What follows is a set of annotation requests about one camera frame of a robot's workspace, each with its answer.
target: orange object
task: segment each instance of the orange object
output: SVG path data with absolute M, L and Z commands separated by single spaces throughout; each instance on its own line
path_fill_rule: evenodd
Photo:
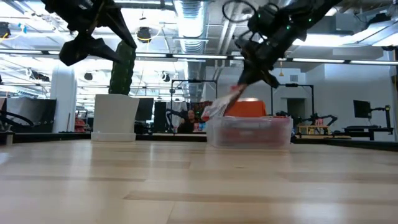
M 238 101 L 226 113 L 225 116 L 241 118 L 259 118 L 267 116 L 266 104 L 263 101 Z

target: person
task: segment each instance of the person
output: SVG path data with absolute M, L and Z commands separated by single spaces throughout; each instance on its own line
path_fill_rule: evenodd
M 195 129 L 195 112 L 193 110 L 188 110 L 188 119 L 182 119 L 181 124 L 177 129 L 178 133 L 193 133 L 193 130 Z

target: ceiling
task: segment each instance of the ceiling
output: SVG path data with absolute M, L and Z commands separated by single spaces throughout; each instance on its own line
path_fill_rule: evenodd
M 205 26 L 205 35 L 208 41 L 205 45 L 205 54 L 232 54 L 238 51 L 231 39 L 234 35 L 237 36 L 247 30 L 245 24 L 232 25 L 226 23 L 221 13 L 221 7 L 225 1 L 205 1 L 208 4 Z M 264 4 L 264 1 L 256 0 L 253 1 L 253 4 L 261 5 Z M 335 12 L 331 13 L 336 13 L 337 10 L 345 13 L 358 10 L 367 11 L 390 3 L 391 1 L 343 1 L 334 9 Z M 38 0 L 1 1 L 0 8 L 2 9 L 0 22 L 10 22 L 11 38 L 18 36 L 12 40 L 5 39 L 2 41 L 0 43 L 0 48 L 2 49 L 60 50 L 65 42 L 74 38 L 74 35 L 71 35 L 67 29 L 67 23 L 56 14 L 50 15 L 44 9 L 44 4 Z M 236 6 L 235 9 L 239 13 L 239 10 L 244 8 Z M 129 30 L 138 44 L 137 52 L 181 52 L 180 41 L 174 39 L 174 37 L 178 37 L 178 19 L 175 12 L 170 10 L 123 8 L 122 13 Z M 26 34 L 20 35 L 21 28 L 18 24 L 24 24 L 27 27 Z M 157 35 L 149 44 L 140 43 L 136 39 L 136 31 L 141 26 L 151 27 L 152 35 Z M 120 38 L 114 35 L 107 27 L 97 28 L 93 36 L 103 38 L 112 49 L 116 49 L 120 42 Z M 336 50 L 331 47 L 293 46 L 289 49 L 288 55 L 303 58 L 349 57 L 351 59 L 377 59 L 382 56 L 382 50 L 376 47 Z M 0 74 L 4 83 L 49 84 L 40 80 L 30 79 L 26 75 L 26 70 L 30 68 L 49 76 L 51 79 L 52 69 L 58 63 L 59 61 L 55 58 L 0 55 Z M 214 60 L 209 60 L 206 64 L 207 66 L 214 66 Z M 111 75 L 112 62 L 102 59 L 86 59 L 74 66 L 76 67 L 75 71 L 78 71 L 78 102 L 80 105 L 91 106 L 94 102 L 95 94 L 108 91 L 107 85 Z M 306 72 L 314 66 L 316 64 L 313 63 L 286 63 L 283 65 L 283 67 L 287 68 L 300 68 L 302 72 Z M 92 81 L 84 79 L 84 74 L 87 72 L 93 74 L 94 79 Z M 137 59 L 132 83 L 136 88 L 133 88 L 130 94 L 161 96 L 162 99 L 168 100 L 170 83 L 166 83 L 159 78 L 162 72 L 166 72 L 173 79 L 186 79 L 187 77 L 183 60 L 150 61 Z M 139 88 L 142 86 L 150 86 L 150 90 L 145 91 Z M 177 97 L 188 97 L 189 93 L 186 84 L 181 85 L 181 87 L 183 90 L 177 92 Z M 41 98 L 49 97 L 51 91 L 50 87 L 46 85 L 13 86 L 13 88 L 3 86 L 1 91 L 26 91 L 35 93 Z

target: white planter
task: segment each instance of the white planter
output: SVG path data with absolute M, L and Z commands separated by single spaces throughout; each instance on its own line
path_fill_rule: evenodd
M 92 141 L 132 142 L 136 140 L 134 122 L 139 99 L 126 95 L 95 96 Z

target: wooden surface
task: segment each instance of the wooden surface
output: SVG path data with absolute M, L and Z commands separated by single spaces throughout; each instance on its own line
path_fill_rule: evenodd
M 398 154 L 89 141 L 0 148 L 5 224 L 396 224 Z

